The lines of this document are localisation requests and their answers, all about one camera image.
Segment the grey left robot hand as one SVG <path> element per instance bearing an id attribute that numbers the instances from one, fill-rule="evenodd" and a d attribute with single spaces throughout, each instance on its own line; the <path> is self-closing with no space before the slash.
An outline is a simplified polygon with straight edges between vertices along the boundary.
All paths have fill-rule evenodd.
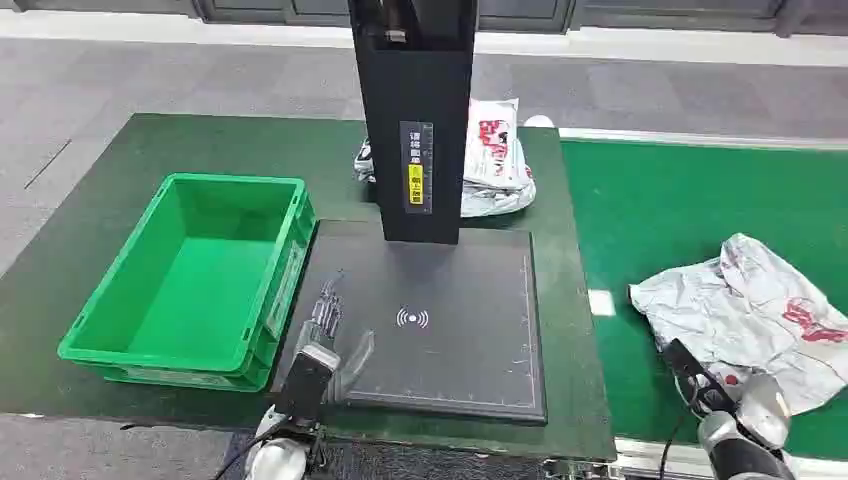
<path id="1" fill-rule="evenodd" d="M 329 367 L 332 375 L 323 395 L 326 404 L 340 404 L 354 387 L 375 348 L 375 333 L 365 331 L 352 354 L 341 357 L 334 349 L 335 339 L 343 319 L 343 302 L 338 284 L 344 277 L 337 270 L 322 285 L 310 317 L 298 335 L 295 354 L 310 354 L 322 366 Z"/>

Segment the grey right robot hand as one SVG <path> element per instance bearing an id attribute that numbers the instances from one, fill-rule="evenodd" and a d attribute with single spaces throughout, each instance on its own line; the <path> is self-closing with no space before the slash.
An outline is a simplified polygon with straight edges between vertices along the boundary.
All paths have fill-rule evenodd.
<path id="1" fill-rule="evenodd" d="M 752 375 L 742 386 L 736 419 L 768 450 L 780 450 L 789 436 L 792 414 L 783 389 L 767 373 Z"/>

